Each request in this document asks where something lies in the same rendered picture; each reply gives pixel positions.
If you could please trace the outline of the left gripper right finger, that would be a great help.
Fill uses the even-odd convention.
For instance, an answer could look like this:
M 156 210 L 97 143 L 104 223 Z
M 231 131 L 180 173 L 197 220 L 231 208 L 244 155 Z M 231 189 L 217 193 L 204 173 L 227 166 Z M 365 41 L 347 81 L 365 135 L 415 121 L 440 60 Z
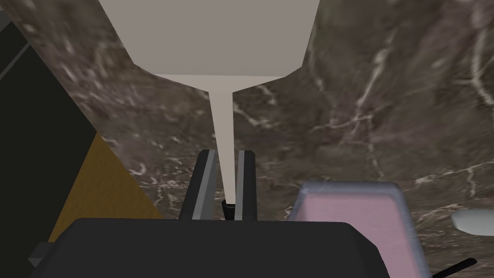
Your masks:
M 235 200 L 236 221 L 258 219 L 256 161 L 255 154 L 251 150 L 241 150 L 238 155 Z

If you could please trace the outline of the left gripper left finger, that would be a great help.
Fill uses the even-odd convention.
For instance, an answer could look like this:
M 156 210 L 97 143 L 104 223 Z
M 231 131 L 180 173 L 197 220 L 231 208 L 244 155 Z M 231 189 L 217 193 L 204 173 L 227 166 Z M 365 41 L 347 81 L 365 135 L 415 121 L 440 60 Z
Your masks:
M 211 220 L 217 186 L 217 151 L 202 150 L 184 197 L 180 220 Z

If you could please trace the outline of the beige spatula with black end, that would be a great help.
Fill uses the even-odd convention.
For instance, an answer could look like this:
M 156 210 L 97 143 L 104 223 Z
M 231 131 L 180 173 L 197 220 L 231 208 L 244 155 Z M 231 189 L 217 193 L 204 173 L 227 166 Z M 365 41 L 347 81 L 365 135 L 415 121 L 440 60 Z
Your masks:
M 98 0 L 131 60 L 208 93 L 226 219 L 244 219 L 233 93 L 302 66 L 320 0 Z

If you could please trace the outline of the pink and grey block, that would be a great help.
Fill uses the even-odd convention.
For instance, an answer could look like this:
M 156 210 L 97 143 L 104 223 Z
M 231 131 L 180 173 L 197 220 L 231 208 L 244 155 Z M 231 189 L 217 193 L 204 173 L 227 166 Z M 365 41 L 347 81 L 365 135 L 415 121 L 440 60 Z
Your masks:
M 390 278 L 432 277 L 404 194 L 395 183 L 305 182 L 288 221 L 348 223 L 377 247 Z

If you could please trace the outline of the black stick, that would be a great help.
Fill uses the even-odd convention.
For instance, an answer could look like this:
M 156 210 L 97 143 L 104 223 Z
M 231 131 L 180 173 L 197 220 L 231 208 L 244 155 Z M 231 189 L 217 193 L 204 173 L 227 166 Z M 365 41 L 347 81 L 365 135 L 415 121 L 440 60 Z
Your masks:
M 462 260 L 459 263 L 456 263 L 456 264 L 434 274 L 431 278 L 446 278 L 450 275 L 458 273 L 459 271 L 467 269 L 468 267 L 471 267 L 471 266 L 475 265 L 476 263 L 477 263 L 476 259 L 467 258 L 465 260 Z

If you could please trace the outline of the pale grey rounded utensil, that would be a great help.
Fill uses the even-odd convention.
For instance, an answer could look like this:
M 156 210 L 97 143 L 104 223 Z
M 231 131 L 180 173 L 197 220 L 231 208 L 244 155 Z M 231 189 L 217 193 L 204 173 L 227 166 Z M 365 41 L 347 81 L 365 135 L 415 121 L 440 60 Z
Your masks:
M 459 231 L 476 236 L 494 236 L 494 209 L 461 209 L 451 214 Z

